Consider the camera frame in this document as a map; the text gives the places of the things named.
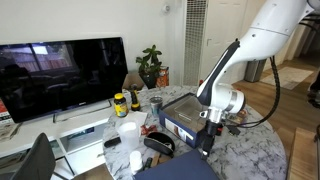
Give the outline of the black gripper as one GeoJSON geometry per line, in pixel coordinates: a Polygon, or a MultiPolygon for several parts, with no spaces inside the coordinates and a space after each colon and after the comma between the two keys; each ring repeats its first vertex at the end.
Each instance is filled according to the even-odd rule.
{"type": "Polygon", "coordinates": [[[211,148],[214,144],[214,137],[213,136],[220,136],[223,130],[223,125],[221,123],[214,123],[211,121],[207,121],[205,125],[205,131],[207,132],[207,136],[204,139],[202,145],[202,155],[201,159],[206,160],[209,155],[211,148]]]}

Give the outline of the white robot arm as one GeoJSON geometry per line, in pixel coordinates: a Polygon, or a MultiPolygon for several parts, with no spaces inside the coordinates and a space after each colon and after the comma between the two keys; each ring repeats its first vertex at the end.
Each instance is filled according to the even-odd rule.
{"type": "Polygon", "coordinates": [[[320,0],[266,0],[249,30],[224,51],[197,91],[198,101],[208,109],[201,158],[206,160],[214,144],[224,112],[238,113],[244,108],[245,96],[220,79],[233,64],[264,60],[276,55],[304,17],[320,10],[320,0]]]}

